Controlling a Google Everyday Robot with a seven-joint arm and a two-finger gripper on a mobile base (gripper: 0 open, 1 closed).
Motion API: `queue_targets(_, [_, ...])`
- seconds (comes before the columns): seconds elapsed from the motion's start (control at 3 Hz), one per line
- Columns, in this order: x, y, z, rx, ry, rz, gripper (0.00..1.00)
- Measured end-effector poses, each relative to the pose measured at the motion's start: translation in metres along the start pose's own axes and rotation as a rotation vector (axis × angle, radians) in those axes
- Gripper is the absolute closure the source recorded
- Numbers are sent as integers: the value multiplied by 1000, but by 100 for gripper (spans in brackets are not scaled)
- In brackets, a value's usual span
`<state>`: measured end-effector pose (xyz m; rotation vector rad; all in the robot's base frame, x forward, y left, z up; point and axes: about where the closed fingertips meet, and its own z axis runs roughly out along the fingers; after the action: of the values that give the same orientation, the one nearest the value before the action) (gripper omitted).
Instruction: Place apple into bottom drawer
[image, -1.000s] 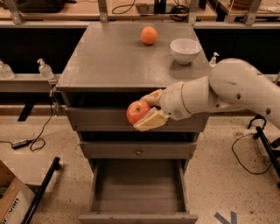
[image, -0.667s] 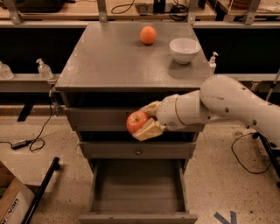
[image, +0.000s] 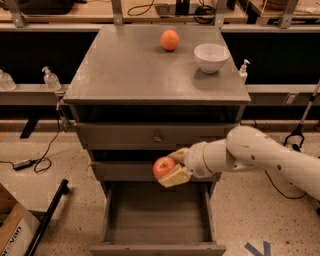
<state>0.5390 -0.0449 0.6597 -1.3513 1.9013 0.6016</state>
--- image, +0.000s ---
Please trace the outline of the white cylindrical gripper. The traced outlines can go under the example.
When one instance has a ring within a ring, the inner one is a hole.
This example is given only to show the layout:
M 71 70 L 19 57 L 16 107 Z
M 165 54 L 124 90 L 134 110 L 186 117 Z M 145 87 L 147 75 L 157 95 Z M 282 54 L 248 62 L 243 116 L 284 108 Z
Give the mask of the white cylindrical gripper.
M 179 164 L 158 180 L 166 188 L 187 183 L 192 175 L 207 178 L 224 169 L 226 141 L 200 142 L 171 152 L 169 157 Z

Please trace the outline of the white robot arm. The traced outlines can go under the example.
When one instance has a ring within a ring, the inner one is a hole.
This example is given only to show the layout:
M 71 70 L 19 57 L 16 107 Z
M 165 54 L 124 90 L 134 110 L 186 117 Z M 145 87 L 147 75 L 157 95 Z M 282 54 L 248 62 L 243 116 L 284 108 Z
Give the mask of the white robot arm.
M 220 171 L 241 172 L 271 169 L 320 200 L 320 159 L 294 151 L 250 126 L 237 126 L 225 139 L 200 142 L 168 155 L 175 165 L 156 176 L 164 187 L 187 183 L 192 177 L 204 179 Z

